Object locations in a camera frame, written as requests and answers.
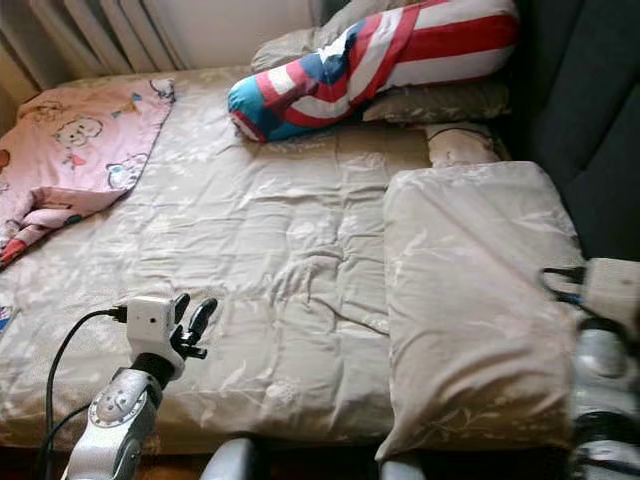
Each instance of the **pillow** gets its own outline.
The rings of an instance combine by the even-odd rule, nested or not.
[[[173,80],[153,79],[57,88],[21,106],[0,139],[0,269],[133,188],[173,101]]]
[[[368,15],[419,3],[419,0],[353,0],[326,25],[287,33],[264,43],[251,60],[254,72],[279,67],[329,45],[347,28]]]
[[[316,53],[236,83],[229,112],[253,140],[307,133],[393,86],[490,75],[516,32],[511,0],[429,0],[378,13]]]
[[[509,113],[509,89],[495,80],[394,88],[374,99],[365,122],[443,123],[488,120]]]
[[[530,162],[400,172],[384,222],[394,425],[377,457],[567,446],[577,318],[537,274],[583,259],[547,175]]]
[[[434,168],[499,162],[489,128],[473,123],[427,125],[429,160]]]

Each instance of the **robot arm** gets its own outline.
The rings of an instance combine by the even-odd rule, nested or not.
[[[573,358],[570,478],[640,478],[637,328],[640,263],[589,262],[577,297],[589,312]]]
[[[133,365],[119,370],[91,402],[87,427],[71,453],[66,480],[134,478],[145,438],[153,430],[162,390],[184,370],[187,357],[205,358],[195,347],[217,307],[210,299],[193,314],[185,331],[179,323],[189,303],[136,297],[126,304],[127,338]]]

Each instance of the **black cable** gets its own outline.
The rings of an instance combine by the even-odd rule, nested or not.
[[[65,426],[65,424],[71,420],[73,417],[75,417],[76,415],[84,412],[85,410],[87,410],[89,408],[89,406],[91,406],[91,403],[87,403],[86,405],[81,406],[80,408],[75,409],[73,412],[71,412],[69,415],[67,415],[66,417],[64,417],[62,420],[60,420],[55,427],[53,427],[53,429],[51,430],[51,432],[44,438],[44,440],[42,440],[42,444],[40,445],[40,449],[38,450],[38,456],[36,457],[36,468],[35,468],[35,472],[36,472],[36,478],[40,479],[43,478],[43,470],[42,467],[43,462],[45,460],[45,457],[50,455],[50,448],[49,446],[51,445],[51,443],[53,442],[53,438],[56,436],[56,434],[58,433],[58,431]]]
[[[599,317],[600,315],[598,315],[596,312],[594,312],[590,308],[585,307],[582,304],[582,299],[580,298],[580,295],[561,292],[560,290],[556,290],[555,288],[552,288],[547,283],[547,279],[545,278],[547,274],[554,273],[556,275],[562,275],[563,277],[570,279],[572,283],[582,284],[582,281],[584,280],[584,276],[585,276],[585,271],[586,271],[585,267],[543,268],[542,270],[540,270],[538,277],[540,279],[540,284],[543,286],[543,288],[548,292],[551,292],[555,296],[557,301],[575,305],[580,310],[585,312],[587,315]]]
[[[73,328],[71,330],[69,330],[69,333],[67,334],[67,336],[65,337],[64,341],[62,342],[62,344],[60,344],[60,347],[58,348],[58,352],[56,353],[56,356],[53,359],[53,363],[51,363],[51,368],[49,369],[49,376],[47,377],[47,387],[46,387],[46,393],[45,393],[45,425],[46,425],[46,433],[47,433],[47,438],[51,435],[51,440],[48,442],[47,448],[45,449],[45,456],[46,456],[46,466],[45,466],[45,475],[44,478],[46,480],[50,480],[51,479],[51,451],[53,450],[53,441],[54,441],[54,436],[55,434],[52,435],[52,432],[54,430],[54,426],[53,426],[53,377],[56,374],[56,370],[58,368],[58,364],[60,363],[60,359],[62,358],[62,354],[64,353],[64,350],[67,348],[67,345],[69,344],[69,342],[71,341],[71,338],[75,335],[75,333],[78,331],[78,329],[84,325],[88,320],[92,319],[93,317],[97,317],[99,315],[109,315],[109,316],[114,316],[114,317],[118,317],[121,314],[121,309],[118,308],[113,308],[113,309],[109,309],[109,310],[96,310],[95,312],[91,312],[88,313],[87,315],[85,315],[84,317],[82,317],[80,320],[78,320],[78,322],[73,326]]]

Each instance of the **bed sheet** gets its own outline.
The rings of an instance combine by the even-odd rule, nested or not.
[[[0,338],[0,444],[38,444],[47,371],[80,316],[181,292],[221,307],[203,336],[208,357],[165,391],[157,451],[207,452],[236,432],[323,443],[388,433],[382,198],[395,172],[428,166],[424,134],[343,125],[245,141],[226,96],[248,73],[176,74],[177,101],[134,191],[0,274],[0,305],[13,312]],[[129,364],[125,333],[107,319],[78,332],[56,377],[57,418]]]

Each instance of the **american flag pillow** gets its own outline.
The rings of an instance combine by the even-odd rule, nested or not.
[[[506,63],[517,32],[512,0],[428,0],[381,12],[315,53],[239,81],[229,112],[253,140],[307,133],[391,87],[486,77]]]

